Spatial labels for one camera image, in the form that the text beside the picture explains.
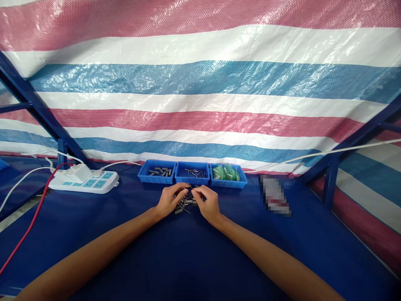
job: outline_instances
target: plug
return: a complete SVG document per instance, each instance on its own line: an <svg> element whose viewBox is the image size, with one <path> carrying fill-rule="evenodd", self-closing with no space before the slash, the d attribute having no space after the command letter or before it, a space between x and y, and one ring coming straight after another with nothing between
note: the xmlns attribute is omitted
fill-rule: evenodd
<svg viewBox="0 0 401 301"><path fill-rule="evenodd" d="M83 183L92 176L92 171L85 164L78 164L67 170L58 170L54 176L66 182Z"/></svg>
<svg viewBox="0 0 401 301"><path fill-rule="evenodd" d="M103 172L103 169L98 169L97 171L93 171L92 175L95 178L98 178L98 177L100 177L102 175L102 172Z"/></svg>

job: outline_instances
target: red cable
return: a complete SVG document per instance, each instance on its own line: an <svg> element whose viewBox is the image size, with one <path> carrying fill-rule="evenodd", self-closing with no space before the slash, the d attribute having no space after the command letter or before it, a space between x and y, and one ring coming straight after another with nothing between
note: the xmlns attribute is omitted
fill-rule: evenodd
<svg viewBox="0 0 401 301"><path fill-rule="evenodd" d="M1 270L0 270L0 275L3 273L5 267L8 265L8 263L10 262L10 260L13 258L14 254L17 252L17 250L18 250L18 248L21 246L22 242L23 242L23 241L25 240L25 238L28 236L30 230L31 230L32 227L33 227L33 224L34 224L35 221L36 221L36 218L38 217L39 211L41 210L41 207L42 207L43 201L44 201L44 199L45 199L46 192L47 192L47 188L49 187L50 181L51 181L51 179L53 178L53 176L54 176L54 174L56 173L56 171L58 171L58 169L59 169L61 166L63 166L64 164L68 164L68 165L70 165L70 166L73 165L73 164L71 164L71 163L63 163L63 164L60 164L60 165L53 171L53 173L51 174L50 178L47 180L47 183L46 183L46 185L45 185L45 189L43 190L43 195L42 195L41 201L39 202L39 205L38 205L38 207L37 207L37 209L36 209L35 215L33 216L32 221L30 222L30 225L29 225L29 227L28 227L28 230L26 230L24 236L22 236L20 242L17 244L17 246L16 246L16 247L14 248L14 250L12 251L11 255L8 257L7 261L4 263L3 267L2 267Z"/></svg>

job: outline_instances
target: table surface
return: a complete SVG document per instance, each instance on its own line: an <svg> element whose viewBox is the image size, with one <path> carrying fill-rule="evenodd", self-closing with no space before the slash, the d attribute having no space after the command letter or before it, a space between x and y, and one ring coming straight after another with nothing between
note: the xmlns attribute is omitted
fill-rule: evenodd
<svg viewBox="0 0 401 301"><path fill-rule="evenodd" d="M143 184L139 166L115 165L107 194L53 191L31 233L0 276L0 294L17 295L46 269L99 235L155 206L164 185ZM216 188L221 212L296 257L347 300L395 299L399 282L299 180L283 179L293 217L266 210L257 176L243 190ZM199 208L170 214L134 241L72 300L289 299ZM3 263L36 207L0 233Z"/></svg>
<svg viewBox="0 0 401 301"><path fill-rule="evenodd" d="M10 189L29 171L49 166L43 159L2 156L10 166L0 170L0 206ZM51 175L50 169L41 169L30 174L19 184L7 200L0 213L0 222L43 191Z"/></svg>

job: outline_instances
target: forearm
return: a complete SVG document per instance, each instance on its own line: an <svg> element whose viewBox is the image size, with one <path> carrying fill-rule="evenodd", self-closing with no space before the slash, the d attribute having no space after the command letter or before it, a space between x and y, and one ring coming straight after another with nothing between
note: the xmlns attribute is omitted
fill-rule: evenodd
<svg viewBox="0 0 401 301"><path fill-rule="evenodd" d="M159 215L151 208L104 233L36 278L15 300L66 300L159 220Z"/></svg>
<svg viewBox="0 0 401 301"><path fill-rule="evenodd" d="M274 244L223 216L214 225L293 300L343 300L319 276Z"/></svg>

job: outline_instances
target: hand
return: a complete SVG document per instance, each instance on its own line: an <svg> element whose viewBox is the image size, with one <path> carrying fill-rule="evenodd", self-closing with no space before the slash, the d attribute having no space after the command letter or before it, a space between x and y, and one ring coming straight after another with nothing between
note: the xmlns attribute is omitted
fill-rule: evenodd
<svg viewBox="0 0 401 301"><path fill-rule="evenodd" d="M202 201L202 195L206 197L206 201ZM192 195L198 203L200 212L203 217L214 227L223 221L223 215L218 207L218 195L209 187L202 185L192 189Z"/></svg>
<svg viewBox="0 0 401 301"><path fill-rule="evenodd" d="M163 188L160 201L155 207L155 211L160 219L168 216L177 206L179 201L187 195L189 187L187 183L177 183L170 187Z"/></svg>

